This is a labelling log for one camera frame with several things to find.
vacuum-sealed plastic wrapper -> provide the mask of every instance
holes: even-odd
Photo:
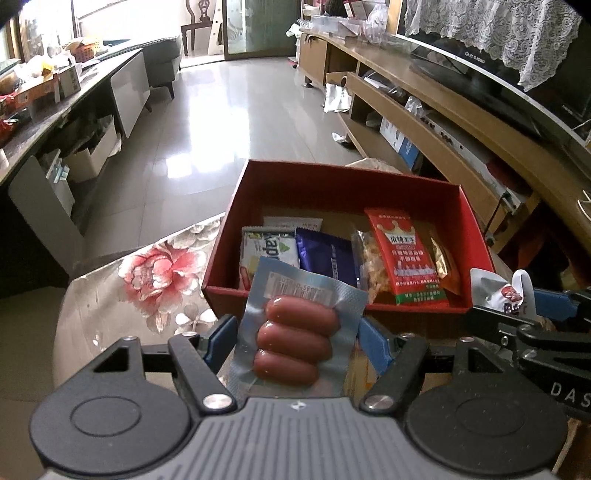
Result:
[[[338,397],[367,293],[261,257],[228,389],[255,397]]]

snack packet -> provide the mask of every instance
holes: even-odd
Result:
[[[403,210],[366,209],[396,304],[449,305],[433,261]]]
[[[315,363],[317,380],[311,385],[296,387],[265,380],[258,376],[260,371],[254,370],[255,361],[260,359],[259,333],[263,326],[268,326],[268,304],[276,298],[303,299],[314,302],[312,305],[323,311],[336,314],[336,333],[328,336],[333,330],[325,332],[325,337],[330,341],[330,359]],[[261,257],[238,329],[228,390],[239,401],[249,395],[295,398],[340,396],[366,303],[367,293],[362,290],[272,258]],[[308,317],[302,315],[300,318],[306,320]],[[314,350],[310,349],[308,353],[314,353]]]
[[[351,241],[305,228],[295,232],[300,268],[357,286]]]
[[[462,280],[452,253],[443,245],[434,227],[430,229],[433,245],[433,260],[441,287],[455,294],[462,295]]]
[[[367,285],[369,302],[395,303],[390,289],[388,272],[382,261],[379,245],[372,232],[357,232],[356,239],[362,247],[363,265],[361,272]]]
[[[488,270],[472,268],[472,303],[507,315],[537,320],[534,287],[525,270],[517,270],[511,283]]]
[[[250,290],[259,259],[271,257],[299,267],[296,235],[291,227],[246,226],[242,228],[239,288]]]
[[[263,217],[263,226],[289,226],[294,230],[296,228],[307,228],[320,232],[322,226],[322,218],[305,218],[305,217]]]

barcode label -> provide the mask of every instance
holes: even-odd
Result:
[[[265,298],[272,299],[278,295],[290,295],[292,297],[315,301],[325,307],[330,307],[332,302],[331,290],[310,287],[279,273],[270,272],[269,278],[267,279],[267,287],[265,288]]]

red snack bag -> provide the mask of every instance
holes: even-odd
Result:
[[[396,305],[448,306],[433,260],[404,210],[366,209]]]

basket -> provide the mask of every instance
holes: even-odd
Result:
[[[84,63],[95,58],[95,53],[100,50],[100,44],[100,41],[95,41],[88,45],[80,45],[72,52],[72,55],[78,63]]]

